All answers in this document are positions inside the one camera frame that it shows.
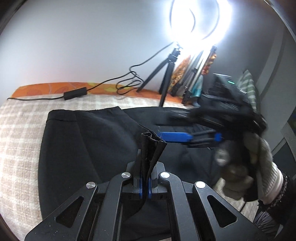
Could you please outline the right dark sleeved forearm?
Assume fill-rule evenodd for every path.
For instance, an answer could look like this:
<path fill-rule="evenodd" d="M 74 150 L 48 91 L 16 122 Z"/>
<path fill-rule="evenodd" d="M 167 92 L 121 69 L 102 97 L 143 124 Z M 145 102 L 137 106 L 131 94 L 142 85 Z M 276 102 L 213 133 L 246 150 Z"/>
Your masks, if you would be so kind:
<path fill-rule="evenodd" d="M 283 186 L 271 204 L 259 202 L 253 224 L 268 240 L 295 240 L 295 180 L 283 174 Z"/>

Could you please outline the right gloved hand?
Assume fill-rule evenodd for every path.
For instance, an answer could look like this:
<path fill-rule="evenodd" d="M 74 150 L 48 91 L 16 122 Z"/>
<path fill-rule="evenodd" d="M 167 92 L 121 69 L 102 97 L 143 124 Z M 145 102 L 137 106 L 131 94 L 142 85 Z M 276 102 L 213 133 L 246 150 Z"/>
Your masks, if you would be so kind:
<path fill-rule="evenodd" d="M 225 181 L 223 193 L 240 200 L 254 185 L 257 199 L 265 205 L 271 204 L 281 191 L 283 174 L 274 163 L 266 140 L 255 133 L 244 133 L 243 144 L 246 154 L 232 141 L 220 144 L 215 152 L 215 160 L 221 167 L 220 176 Z"/>

